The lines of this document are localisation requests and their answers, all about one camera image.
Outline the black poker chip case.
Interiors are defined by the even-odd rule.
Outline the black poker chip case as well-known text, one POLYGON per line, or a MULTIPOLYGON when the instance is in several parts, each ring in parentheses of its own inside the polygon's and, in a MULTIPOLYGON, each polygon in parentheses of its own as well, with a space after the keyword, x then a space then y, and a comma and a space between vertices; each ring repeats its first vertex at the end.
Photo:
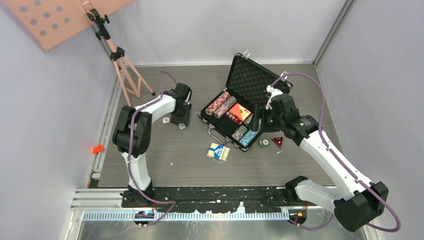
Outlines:
MULTIPOLYGON (((263 131, 260 130, 250 144, 247 147, 243 147, 239 141, 232 138, 232 134, 240 127, 238 121, 241 120, 234 115, 233 117, 236 118, 236 121, 229 118, 227 112, 230 113, 230 109, 221 118, 216 118, 214 113, 212 115, 207 115, 205 110, 223 92, 228 92, 231 97, 234 96, 236 98, 236 103, 250 110, 253 115, 255 105, 265 107, 268 103, 271 93, 267 92, 267 88, 273 84, 278 77, 277 74, 249 59, 248 51, 244 54, 236 53, 231 63, 224 90, 215 96, 214 99, 200 111, 199 118, 205 124, 209 125, 210 130, 215 130, 225 137, 226 142, 233 143, 237 148, 246 152, 261 136, 263 131)), ((252 130, 252 121, 248 125, 244 124, 245 121, 242 122, 242 125, 247 127, 248 130, 252 130)))

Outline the blue playing card deck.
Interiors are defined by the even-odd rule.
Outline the blue playing card deck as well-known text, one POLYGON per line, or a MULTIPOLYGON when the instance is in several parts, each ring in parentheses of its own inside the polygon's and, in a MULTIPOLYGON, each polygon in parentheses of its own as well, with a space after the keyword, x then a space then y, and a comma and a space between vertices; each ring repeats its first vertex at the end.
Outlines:
POLYGON ((231 149, 221 144, 211 143, 206 153, 208 158, 213 159, 218 164, 223 164, 227 161, 231 149))

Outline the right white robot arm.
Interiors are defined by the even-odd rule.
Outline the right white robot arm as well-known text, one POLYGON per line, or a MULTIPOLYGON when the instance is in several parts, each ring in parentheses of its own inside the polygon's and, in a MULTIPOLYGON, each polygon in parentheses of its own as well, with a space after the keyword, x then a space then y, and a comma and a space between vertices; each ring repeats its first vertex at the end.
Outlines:
POLYGON ((348 231, 355 232, 384 213, 389 189, 383 182, 373 183, 332 144, 310 115, 300 115, 294 99, 287 93, 271 97, 267 105, 254 105, 250 124, 265 133, 283 132, 308 153, 326 172, 335 189, 298 176, 286 184, 285 198, 291 205, 308 201, 332 212, 348 231))

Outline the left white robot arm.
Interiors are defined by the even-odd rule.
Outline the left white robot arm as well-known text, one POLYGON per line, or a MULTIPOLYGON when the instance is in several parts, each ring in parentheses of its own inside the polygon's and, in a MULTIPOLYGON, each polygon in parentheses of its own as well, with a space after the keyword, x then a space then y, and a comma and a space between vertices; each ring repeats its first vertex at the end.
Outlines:
POLYGON ((146 152, 150 146, 153 123, 170 114, 170 122, 179 128, 190 123, 193 92, 184 83, 165 91, 157 98, 136 107, 124 106, 115 124, 112 142, 125 159, 129 176, 123 197, 135 200, 141 207, 157 203, 147 169, 146 152))

